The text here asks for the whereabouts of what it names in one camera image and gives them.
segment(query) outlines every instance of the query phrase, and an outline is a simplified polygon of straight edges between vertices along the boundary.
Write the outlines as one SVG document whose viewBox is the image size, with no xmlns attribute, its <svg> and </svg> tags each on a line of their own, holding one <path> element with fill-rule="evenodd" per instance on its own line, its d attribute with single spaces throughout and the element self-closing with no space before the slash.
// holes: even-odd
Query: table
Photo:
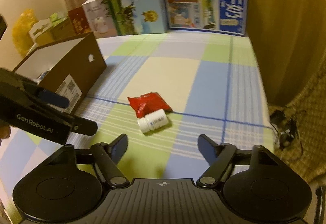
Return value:
<svg viewBox="0 0 326 224">
<path fill-rule="evenodd" d="M 76 148 L 129 137 L 120 170 L 132 178 L 190 178 L 208 168 L 197 149 L 198 135 L 239 149 L 260 144 L 273 151 L 267 103 L 247 37 L 171 31 L 98 39 L 108 65 L 76 114 L 94 120 L 93 137 L 72 134 Z M 158 92 L 171 106 L 168 127 L 140 132 L 127 97 Z M 60 147 L 22 130 L 0 147 L 0 198 L 14 220 L 15 184 Z M 237 167 L 236 172 L 247 167 Z"/>
</svg>

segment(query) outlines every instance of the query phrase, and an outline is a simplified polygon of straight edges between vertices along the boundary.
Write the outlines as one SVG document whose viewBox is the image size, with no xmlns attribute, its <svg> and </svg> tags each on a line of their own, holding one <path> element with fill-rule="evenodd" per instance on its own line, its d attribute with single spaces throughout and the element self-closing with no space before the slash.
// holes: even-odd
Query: yellow plastic bag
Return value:
<svg viewBox="0 0 326 224">
<path fill-rule="evenodd" d="M 28 50 L 34 44 L 33 40 L 28 34 L 28 31 L 37 22 L 38 20 L 34 15 L 34 11 L 32 9 L 27 9 L 19 16 L 14 27 L 12 28 L 12 40 L 18 53 L 22 57 L 26 56 Z"/>
</svg>

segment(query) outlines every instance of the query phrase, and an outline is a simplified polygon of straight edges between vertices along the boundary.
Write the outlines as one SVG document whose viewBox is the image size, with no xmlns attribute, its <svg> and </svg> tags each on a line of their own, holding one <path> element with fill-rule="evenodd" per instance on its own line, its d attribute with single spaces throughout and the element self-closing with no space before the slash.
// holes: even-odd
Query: open box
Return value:
<svg viewBox="0 0 326 224">
<path fill-rule="evenodd" d="M 65 111 L 73 113 L 105 68 L 94 34 L 87 33 L 37 47 L 13 72 L 67 97 Z"/>
</svg>

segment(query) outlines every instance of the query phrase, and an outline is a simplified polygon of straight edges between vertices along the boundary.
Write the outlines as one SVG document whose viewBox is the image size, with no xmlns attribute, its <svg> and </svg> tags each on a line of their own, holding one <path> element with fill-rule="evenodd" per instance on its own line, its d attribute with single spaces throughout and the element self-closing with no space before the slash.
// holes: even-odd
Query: white sticker label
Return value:
<svg viewBox="0 0 326 224">
<path fill-rule="evenodd" d="M 78 85 L 76 84 L 76 82 L 74 81 L 74 79 L 70 74 L 65 78 L 65 80 L 63 81 L 63 83 L 60 85 L 60 87 L 57 89 L 55 93 L 68 98 L 70 104 L 69 107 L 66 109 L 62 109 L 60 107 L 53 106 L 53 105 L 51 106 L 60 112 L 66 112 L 66 113 L 71 113 L 72 109 L 74 108 L 74 106 L 76 105 L 76 103 L 78 102 L 78 100 L 82 95 L 82 91 L 79 89 Z"/>
</svg>

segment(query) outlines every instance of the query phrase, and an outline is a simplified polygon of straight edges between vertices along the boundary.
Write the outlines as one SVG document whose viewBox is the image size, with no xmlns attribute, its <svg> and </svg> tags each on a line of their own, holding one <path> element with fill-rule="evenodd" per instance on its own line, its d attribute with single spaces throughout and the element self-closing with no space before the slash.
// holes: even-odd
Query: metal screw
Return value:
<svg viewBox="0 0 326 224">
<path fill-rule="evenodd" d="M 213 177 L 206 176 L 201 177 L 199 181 L 204 185 L 209 185 L 215 183 L 216 180 Z"/>
<path fill-rule="evenodd" d="M 127 180 L 124 177 L 116 176 L 113 177 L 110 182 L 114 185 L 121 185 L 124 184 Z"/>
</svg>

